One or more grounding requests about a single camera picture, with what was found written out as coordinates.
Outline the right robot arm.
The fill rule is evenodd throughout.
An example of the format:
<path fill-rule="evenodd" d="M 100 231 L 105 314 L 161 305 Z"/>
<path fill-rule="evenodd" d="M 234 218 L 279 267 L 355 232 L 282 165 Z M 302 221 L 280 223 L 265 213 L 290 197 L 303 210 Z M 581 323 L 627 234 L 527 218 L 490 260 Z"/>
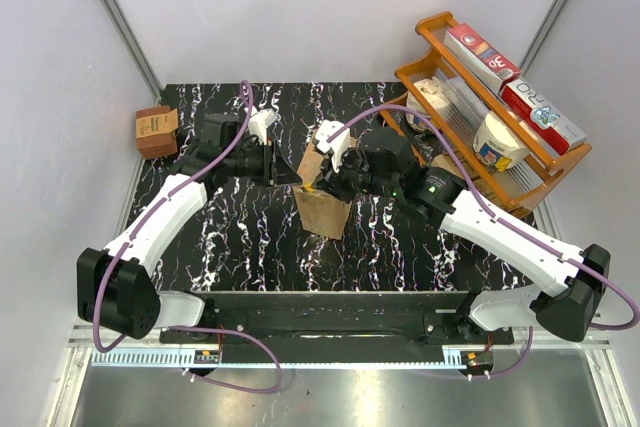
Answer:
<path fill-rule="evenodd" d="M 394 201 L 407 216 L 454 234 L 516 268 L 530 285 L 470 293 L 453 328 L 468 343 L 511 327 L 540 327 L 570 342 L 593 328 L 611 256 L 592 244 L 580 248 L 553 238 L 489 202 L 463 179 L 440 167 L 422 167 L 410 142 L 391 128 L 353 147 L 349 131 L 324 121 L 312 137 L 323 155 L 314 185 L 348 202 L 358 194 Z"/>

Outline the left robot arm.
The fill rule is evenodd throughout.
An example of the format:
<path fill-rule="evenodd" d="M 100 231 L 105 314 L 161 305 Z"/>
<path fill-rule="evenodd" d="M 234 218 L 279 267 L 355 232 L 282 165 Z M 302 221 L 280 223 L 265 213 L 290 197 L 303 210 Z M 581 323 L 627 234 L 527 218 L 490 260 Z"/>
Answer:
<path fill-rule="evenodd" d="M 205 301 L 188 292 L 157 291 L 152 276 L 173 239 L 229 179 L 269 188 L 300 183 L 268 135 L 276 118 L 271 108 L 252 113 L 246 123 L 233 115 L 206 117 L 201 134 L 139 217 L 103 249 L 88 248 L 79 256 L 80 319 L 132 339 L 174 326 L 195 342 L 213 337 L 217 320 L 205 311 Z"/>

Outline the brown cardboard express box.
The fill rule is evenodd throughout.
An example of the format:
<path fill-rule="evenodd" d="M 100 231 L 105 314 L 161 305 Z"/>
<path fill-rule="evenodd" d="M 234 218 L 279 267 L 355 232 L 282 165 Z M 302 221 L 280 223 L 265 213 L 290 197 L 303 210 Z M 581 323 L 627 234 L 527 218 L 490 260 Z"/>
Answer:
<path fill-rule="evenodd" d="M 320 173 L 323 156 L 310 141 L 297 169 L 302 184 L 293 188 L 296 206 L 305 231 L 329 239 L 339 240 L 350 216 L 351 204 L 342 202 L 319 190 L 307 190 Z"/>

